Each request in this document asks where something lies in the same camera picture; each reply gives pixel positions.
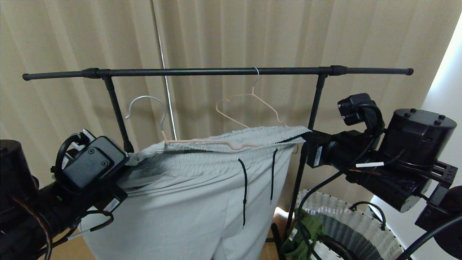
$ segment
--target wire hanger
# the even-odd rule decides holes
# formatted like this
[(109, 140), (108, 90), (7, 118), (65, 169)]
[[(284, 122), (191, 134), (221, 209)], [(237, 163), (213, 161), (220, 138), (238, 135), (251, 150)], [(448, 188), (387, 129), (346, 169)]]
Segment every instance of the wire hanger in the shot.
[[(253, 86), (252, 86), (252, 93), (250, 93), (250, 94), (239, 94), (239, 95), (234, 95), (234, 96), (231, 96), (230, 99), (221, 99), (221, 100), (219, 100), (219, 101), (217, 102), (217, 104), (215, 105), (215, 109), (217, 110), (218, 113), (222, 114), (222, 115), (223, 115), (224, 117), (226, 117), (227, 119), (231, 119), (232, 121), (234, 121), (234, 122), (240, 124), (241, 126), (246, 127), (246, 128), (249, 128), (248, 126), (244, 125), (243, 123), (241, 123), (241, 122), (239, 122), (239, 121), (237, 121), (237, 120), (235, 120), (235, 119), (233, 119), (233, 118), (231, 118), (231, 117), (225, 115), (223, 112), (221, 112), (221, 111), (218, 109), (218, 104), (219, 104), (220, 102), (222, 102), (223, 100), (226, 100), (226, 101), (228, 101), (228, 102), (231, 102), (231, 100), (232, 100), (234, 97), (252, 96), (252, 97), (257, 98), (257, 99), (258, 99), (259, 101), (261, 101), (262, 103), (264, 103), (267, 107), (271, 108), (271, 109), (274, 111), (274, 113), (276, 114), (276, 119), (278, 120), (278, 122), (279, 122), (280, 124), (283, 124), (284, 126), (287, 126), (285, 123), (283, 123), (283, 122), (281, 122), (281, 120), (279, 120), (279, 114), (278, 114), (278, 112), (277, 112), (272, 106), (270, 106), (270, 104), (266, 103), (264, 100), (262, 100), (262, 99), (259, 98), (257, 95), (255, 95), (255, 93), (254, 93), (255, 84), (258, 82), (258, 80), (260, 79), (261, 75), (260, 75), (260, 71), (258, 70), (258, 68), (256, 68), (256, 67), (252, 67), (252, 68), (254, 68), (255, 70), (257, 70), (257, 79), (254, 81), (254, 84), (253, 84)], [(296, 154), (296, 153), (298, 153), (298, 144), (297, 144), (297, 150), (295, 150), (295, 152), (293, 152), (293, 154)]]
[(251, 147), (258, 147), (258, 145), (255, 145), (255, 144), (250, 144), (250, 143), (245, 143), (239, 147), (234, 147), (232, 146), (228, 141), (225, 141), (225, 140), (212, 140), (212, 139), (194, 139), (194, 140), (170, 140), (167, 135), (165, 134), (165, 131), (164, 131), (164, 120), (165, 120), (165, 117), (167, 116), (167, 109), (165, 108), (165, 105), (163, 104), (162, 101), (160, 101), (160, 99), (156, 98), (156, 97), (153, 97), (153, 96), (139, 96), (135, 99), (132, 100), (132, 102), (130, 103), (130, 106), (128, 107), (128, 115), (125, 117), (125, 119), (129, 119), (130, 116), (131, 116), (131, 112), (132, 112), (132, 105), (139, 99), (142, 99), (142, 98), (150, 98), (150, 99), (154, 99), (156, 101), (158, 101), (161, 105), (162, 105), (162, 108), (164, 110), (164, 116), (162, 116), (162, 120), (160, 120), (160, 129), (161, 129), (161, 132), (162, 132), (162, 136), (164, 137), (164, 140), (165, 140), (165, 144), (166, 145), (170, 145), (171, 143), (174, 143), (174, 142), (222, 142), (222, 143), (226, 143), (231, 149), (233, 150), (239, 150), (239, 149), (242, 149), (244, 147), (247, 147), (247, 146), (251, 146)]

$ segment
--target beige curtain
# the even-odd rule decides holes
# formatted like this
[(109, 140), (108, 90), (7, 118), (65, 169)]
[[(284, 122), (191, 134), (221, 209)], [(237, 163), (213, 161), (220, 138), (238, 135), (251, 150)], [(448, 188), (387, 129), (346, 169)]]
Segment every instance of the beige curtain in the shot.
[[(351, 129), (341, 121), (336, 102), (361, 92), (371, 95), (388, 122), (397, 108), (420, 107), (461, 9), (461, 1), (2, 1), (1, 138), (21, 141), (32, 172), (42, 184), (49, 183), (48, 169), (71, 133), (87, 128), (119, 144), (122, 140), (102, 80), (26, 82), (21, 74), (162, 68), (161, 54), (166, 68), (413, 67), (410, 77), (344, 75), (326, 80), (315, 129)], [(178, 138), (242, 129), (218, 114), (215, 104), (250, 93), (255, 80), (256, 76), (168, 77)], [(140, 95), (168, 103), (163, 77), (114, 78), (114, 83), (124, 115)], [(315, 84), (312, 75), (265, 75), (255, 84), (255, 93), (287, 125), (306, 126)], [(251, 97), (219, 108), (251, 127), (278, 125), (275, 114)], [(134, 111), (125, 124), (135, 150), (162, 140), (159, 104), (142, 100)], [(165, 124), (173, 136), (170, 125)], [(286, 209), (298, 157), (292, 158), (280, 200)], [(307, 168), (302, 188), (333, 171)], [(371, 196), (343, 178), (322, 191), (349, 202)]]

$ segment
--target drawstring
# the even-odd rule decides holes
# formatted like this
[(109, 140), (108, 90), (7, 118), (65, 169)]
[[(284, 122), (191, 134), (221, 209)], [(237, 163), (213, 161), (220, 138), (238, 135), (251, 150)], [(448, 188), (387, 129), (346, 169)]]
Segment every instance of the drawstring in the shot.
[(271, 166), (271, 196), (269, 197), (269, 204), (271, 205), (271, 202), (273, 201), (273, 186), (274, 186), (274, 164), (276, 162), (276, 153), (278, 152), (278, 149), (274, 150), (273, 153), (273, 164)]
[(242, 201), (242, 204), (243, 204), (243, 215), (244, 215), (244, 220), (243, 220), (243, 223), (242, 223), (242, 227), (245, 226), (245, 204), (247, 203), (247, 171), (245, 170), (245, 165), (244, 163), (242, 162), (241, 159), (238, 159), (238, 161), (241, 163), (242, 165), (242, 170), (244, 170), (244, 200)]

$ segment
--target white woven basket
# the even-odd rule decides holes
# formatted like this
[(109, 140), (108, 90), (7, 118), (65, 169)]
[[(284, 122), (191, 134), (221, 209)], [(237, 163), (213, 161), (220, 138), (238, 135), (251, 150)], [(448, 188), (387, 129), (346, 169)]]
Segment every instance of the white woven basket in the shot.
[[(307, 192), (298, 193), (297, 207)], [(308, 197), (303, 209), (321, 220), (326, 235), (342, 243), (361, 260), (391, 260), (403, 252), (390, 229), (381, 230), (380, 221), (360, 210), (351, 210), (351, 206), (328, 194), (315, 192)], [(315, 251), (323, 260), (342, 259), (320, 242), (316, 243)]]

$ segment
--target clothes rack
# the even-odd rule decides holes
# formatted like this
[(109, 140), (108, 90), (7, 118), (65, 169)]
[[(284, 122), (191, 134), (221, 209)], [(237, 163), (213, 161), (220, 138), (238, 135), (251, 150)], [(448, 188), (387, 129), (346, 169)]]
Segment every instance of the clothes rack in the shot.
[[(316, 82), (316, 92), (313, 98), (311, 107), (310, 118), (308, 122), (308, 129), (313, 130), (319, 102), (321, 100), (322, 88), (328, 76), (340, 76), (345, 74), (401, 74), (412, 75), (412, 68), (348, 68), (340, 65), (333, 65), (329, 67), (300, 67), (300, 68), (257, 68), (260, 75), (318, 75)], [(170, 69), (99, 69), (87, 68), (81, 71), (67, 71), (67, 72), (50, 72), (50, 73), (36, 73), (36, 74), (23, 74), (24, 80), (37, 80), (37, 79), (55, 79), (55, 78), (77, 78), (84, 77), (89, 79), (102, 79), (106, 85), (109, 97), (114, 109), (117, 124), (123, 139), (123, 146), (125, 151), (134, 152), (133, 145), (131, 144), (125, 124), (123, 121), (122, 112), (117, 100), (117, 95), (114, 89), (112, 77), (133, 77), (133, 76), (194, 76), (194, 75), (256, 75), (255, 68), (170, 68)], [(292, 192), (292, 199), (289, 209), (289, 217), (286, 222), (285, 231), (290, 228), (292, 223), (292, 215), (297, 201), (297, 194), (300, 189), (300, 183), (303, 176), (303, 170), (308, 157), (308, 145), (305, 142), (301, 148), (300, 164), (295, 179), (295, 185)], [(285, 256), (280, 252), (282, 241), (279, 236), (277, 226), (273, 223), (271, 225), (273, 231), (273, 239), (267, 241), (274, 242), (279, 254), (280, 259), (285, 259)]]

